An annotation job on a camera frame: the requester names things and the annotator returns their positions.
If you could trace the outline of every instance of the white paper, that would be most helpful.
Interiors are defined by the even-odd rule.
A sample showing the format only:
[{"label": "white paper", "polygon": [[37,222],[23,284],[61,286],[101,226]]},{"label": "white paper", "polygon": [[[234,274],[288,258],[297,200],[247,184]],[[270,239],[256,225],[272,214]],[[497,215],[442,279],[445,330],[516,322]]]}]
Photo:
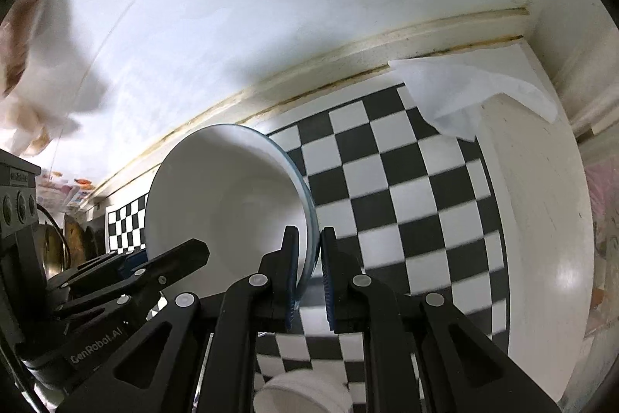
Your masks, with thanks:
[{"label": "white paper", "polygon": [[390,60],[419,112],[441,134],[475,140],[479,104],[498,93],[552,123],[557,109],[519,44],[441,57]]}]

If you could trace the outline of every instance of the checkerboard pattern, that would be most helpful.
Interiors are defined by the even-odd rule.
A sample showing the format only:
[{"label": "checkerboard pattern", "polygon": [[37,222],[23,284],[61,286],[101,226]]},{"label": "checkerboard pattern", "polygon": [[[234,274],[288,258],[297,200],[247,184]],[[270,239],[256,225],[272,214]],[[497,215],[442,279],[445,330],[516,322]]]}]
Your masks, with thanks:
[{"label": "checkerboard pattern", "polygon": [[[320,228],[333,226],[340,249],[367,274],[404,294],[440,292],[507,352],[503,230],[477,142],[439,135],[402,85],[305,117],[270,137],[308,185]],[[145,204],[146,195],[108,214],[111,250],[144,247]],[[149,317],[163,306],[165,299]],[[320,261],[292,330],[258,337],[255,366],[255,390],[278,374],[314,369],[348,386],[355,413],[366,411],[362,336],[330,332]]]},{"label": "checkerboard pattern", "polygon": [[109,252],[133,252],[146,248],[144,240],[144,215],[148,195],[108,213]]}]

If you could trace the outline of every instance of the brown stain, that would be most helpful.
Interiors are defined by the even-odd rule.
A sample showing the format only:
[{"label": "brown stain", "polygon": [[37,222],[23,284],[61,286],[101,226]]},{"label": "brown stain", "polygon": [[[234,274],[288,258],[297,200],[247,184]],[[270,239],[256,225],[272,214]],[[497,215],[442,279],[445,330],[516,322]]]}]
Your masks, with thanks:
[{"label": "brown stain", "polygon": [[[520,11],[522,11],[522,8],[514,8],[513,11],[520,12]],[[523,38],[524,38],[524,36],[518,34],[518,35],[513,35],[513,36],[505,36],[505,37],[502,37],[502,38],[488,39],[488,40],[485,40],[485,41],[477,41],[475,43],[459,44],[458,46],[453,46],[453,47],[450,47],[450,48],[447,48],[447,49],[433,50],[433,51],[431,51],[429,53],[423,53],[422,55],[410,55],[410,56],[408,56],[406,58],[403,58],[403,60],[406,60],[407,58],[423,58],[423,57],[435,57],[435,56],[440,56],[440,55],[448,55],[450,53],[455,53],[455,52],[459,52],[459,51],[466,50],[466,49],[474,49],[474,48],[478,48],[480,46],[490,46],[491,44],[510,43],[512,41],[517,41],[517,40],[523,39]],[[357,74],[349,76],[347,78],[342,78],[340,80],[333,81],[332,83],[324,84],[323,86],[319,86],[319,87],[314,88],[314,89],[312,89],[310,91],[306,91],[304,93],[300,93],[299,95],[295,95],[295,96],[293,96],[293,97],[291,97],[289,99],[286,99],[286,100],[284,100],[282,102],[279,102],[279,103],[277,103],[277,104],[275,104],[273,106],[270,106],[270,107],[260,111],[259,113],[251,114],[248,117],[246,117],[246,118],[244,118],[242,120],[237,121],[236,123],[237,124],[247,123],[248,121],[250,121],[252,119],[255,119],[257,117],[261,117],[261,116],[264,116],[265,114],[270,113],[271,111],[275,110],[276,108],[281,108],[281,107],[283,107],[285,105],[288,105],[288,104],[290,104],[292,102],[298,101],[298,100],[300,100],[300,99],[302,99],[304,97],[307,97],[309,95],[313,95],[314,93],[319,93],[321,91],[343,87],[345,84],[354,84],[354,83],[363,81],[363,80],[365,80],[365,79],[367,79],[369,77],[372,77],[375,74],[382,73],[383,71],[386,71],[388,69],[389,69],[389,64],[386,63],[384,65],[380,65],[380,66],[375,67],[373,69],[369,69],[369,70],[357,73]],[[228,97],[227,99],[224,99],[221,102],[218,102],[217,104],[209,107],[208,109],[206,109],[202,113],[198,114],[197,116],[194,116],[193,118],[191,118],[187,122],[183,123],[182,125],[178,126],[174,130],[171,130],[166,135],[164,135],[161,139],[159,139],[159,141],[155,142],[149,148],[147,148],[145,151],[143,151],[140,155],[138,155],[134,159],[132,159],[122,169],[118,170],[113,175],[111,175],[107,179],[105,179],[101,184],[99,184],[99,186],[97,186],[97,189],[95,189],[94,192],[96,192],[100,188],[105,187],[106,184],[108,184],[112,179],[114,179],[117,175],[119,175],[119,173],[122,172],[123,170],[125,170],[125,168],[127,168],[128,166],[133,165],[134,163],[138,163],[141,159],[144,159],[144,158],[148,157],[149,154],[154,153],[155,151],[157,151],[160,147],[165,145],[166,142],[169,139],[171,139],[172,137],[174,137],[176,134],[179,134],[181,132],[190,130],[192,126],[202,123],[203,121],[205,121],[206,119],[208,119],[211,116],[215,116],[215,114],[217,114],[218,110],[225,111],[229,107],[232,107],[232,106],[242,102],[243,97],[245,95],[249,95],[249,93],[248,93],[249,89],[241,90],[241,91],[235,93],[234,95]],[[113,195],[116,191],[122,189],[126,185],[131,184],[131,182],[133,182],[136,179],[140,178],[146,172],[148,172],[148,171],[150,171],[150,170],[152,170],[152,169],[154,169],[156,167],[159,167],[159,165],[161,165],[161,164],[157,163],[156,165],[154,165],[154,166],[150,167],[149,169],[145,170],[144,172],[140,173],[140,175],[135,176],[133,179],[131,179],[130,181],[128,181],[125,184],[123,184],[122,187],[120,187],[117,190],[113,191],[112,193],[110,193],[106,197],[109,197],[109,196]]]}]

